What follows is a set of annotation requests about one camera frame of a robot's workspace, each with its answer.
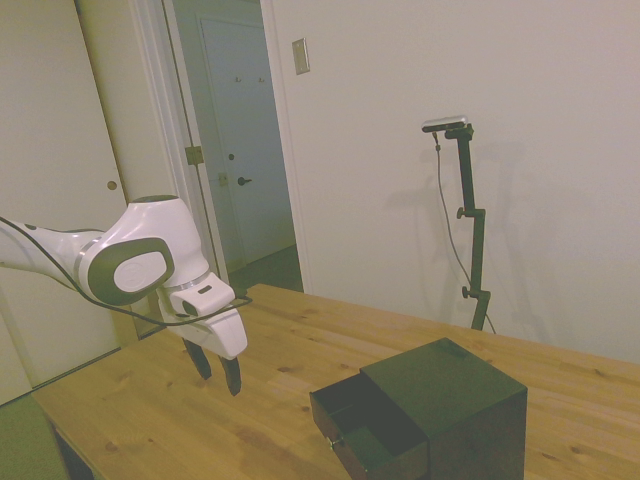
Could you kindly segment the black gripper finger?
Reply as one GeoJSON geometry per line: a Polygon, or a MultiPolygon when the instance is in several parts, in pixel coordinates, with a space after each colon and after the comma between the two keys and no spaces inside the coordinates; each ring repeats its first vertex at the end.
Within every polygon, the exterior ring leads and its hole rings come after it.
{"type": "Polygon", "coordinates": [[[236,396],[242,389],[242,377],[238,358],[227,359],[223,356],[219,357],[222,365],[227,388],[232,396],[236,396]]]}
{"type": "Polygon", "coordinates": [[[212,376],[212,371],[203,348],[187,339],[184,339],[183,343],[200,377],[208,380],[212,376]]]}

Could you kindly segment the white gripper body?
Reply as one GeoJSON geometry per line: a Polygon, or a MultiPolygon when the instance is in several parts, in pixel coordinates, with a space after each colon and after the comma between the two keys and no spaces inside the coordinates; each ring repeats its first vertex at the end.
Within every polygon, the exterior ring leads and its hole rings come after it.
{"type": "Polygon", "coordinates": [[[198,321],[182,326],[170,326],[169,330],[216,355],[236,358],[248,344],[244,325],[234,308],[217,314],[228,307],[234,298],[230,288],[216,291],[213,288],[193,288],[172,293],[161,293],[160,309],[166,323],[198,321]]]}

